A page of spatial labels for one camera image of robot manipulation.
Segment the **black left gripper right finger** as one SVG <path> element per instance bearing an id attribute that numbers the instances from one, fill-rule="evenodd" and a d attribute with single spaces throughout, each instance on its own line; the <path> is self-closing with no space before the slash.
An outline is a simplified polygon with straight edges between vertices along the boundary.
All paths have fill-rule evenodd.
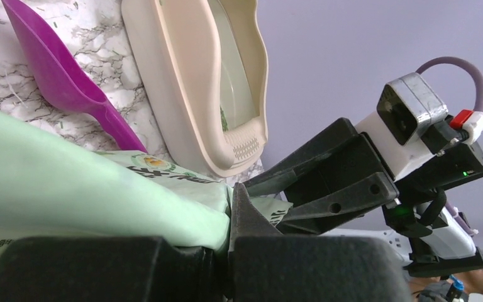
<path id="1" fill-rule="evenodd" d="M 367 237 L 283 235 L 245 186 L 231 200 L 226 295 L 233 301 L 409 301 L 395 253 Z"/>

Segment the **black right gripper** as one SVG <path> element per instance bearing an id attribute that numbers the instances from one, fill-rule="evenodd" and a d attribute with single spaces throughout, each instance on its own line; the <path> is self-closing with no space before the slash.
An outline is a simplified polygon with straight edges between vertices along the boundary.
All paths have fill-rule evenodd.
<path id="1" fill-rule="evenodd" d="M 433 157 L 396 187 L 368 134 L 339 118 L 244 185 L 250 196 L 285 193 L 295 206 L 277 225 L 285 234 L 321 235 L 399 194 L 401 205 L 383 211 L 386 225 L 406 237 L 421 238 L 448 226 L 440 217 L 446 192 L 481 177 L 483 150 L 475 142 Z"/>

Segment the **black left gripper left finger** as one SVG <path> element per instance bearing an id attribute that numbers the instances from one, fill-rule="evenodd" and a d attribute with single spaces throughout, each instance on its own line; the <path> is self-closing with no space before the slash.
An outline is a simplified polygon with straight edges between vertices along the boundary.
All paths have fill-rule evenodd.
<path id="1" fill-rule="evenodd" d="M 0 301 L 222 301 L 213 251 L 160 237 L 26 238 L 0 256 Z"/>

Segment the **green litter bag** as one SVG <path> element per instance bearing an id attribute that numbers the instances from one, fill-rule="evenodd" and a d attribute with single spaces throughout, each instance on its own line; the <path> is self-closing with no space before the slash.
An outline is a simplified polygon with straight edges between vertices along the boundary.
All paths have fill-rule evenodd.
<path id="1" fill-rule="evenodd" d="M 91 152 L 0 112 L 0 255 L 17 238 L 227 246 L 233 188 L 138 151 Z"/>

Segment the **beige litter box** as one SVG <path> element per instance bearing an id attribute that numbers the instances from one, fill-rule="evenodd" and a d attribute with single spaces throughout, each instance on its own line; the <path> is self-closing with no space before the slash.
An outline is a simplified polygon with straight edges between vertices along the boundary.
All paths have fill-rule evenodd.
<path id="1" fill-rule="evenodd" d="M 268 140 L 267 51 L 256 1 L 123 1 L 135 62 L 174 161 L 218 177 Z"/>

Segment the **purple litter scoop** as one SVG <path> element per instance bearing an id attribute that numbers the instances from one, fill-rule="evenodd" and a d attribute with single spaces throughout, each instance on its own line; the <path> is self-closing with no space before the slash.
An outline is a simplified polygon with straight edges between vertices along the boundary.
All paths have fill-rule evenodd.
<path id="1" fill-rule="evenodd" d="M 138 136 L 52 27 L 22 1 L 3 1 L 3 6 L 45 100 L 61 110 L 91 115 L 120 149 L 145 152 Z"/>

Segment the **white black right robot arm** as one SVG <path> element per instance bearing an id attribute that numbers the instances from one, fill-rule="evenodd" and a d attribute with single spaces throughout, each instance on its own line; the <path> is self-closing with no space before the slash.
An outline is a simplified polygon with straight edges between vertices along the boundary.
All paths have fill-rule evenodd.
<path id="1" fill-rule="evenodd" d="M 473 131 L 449 116 L 419 139 L 427 161 L 398 178 L 397 147 L 339 118 L 269 171 L 235 186 L 233 301 L 410 301 L 402 274 L 483 268 L 447 190 L 483 177 Z M 383 149 L 389 147 L 389 154 Z"/>

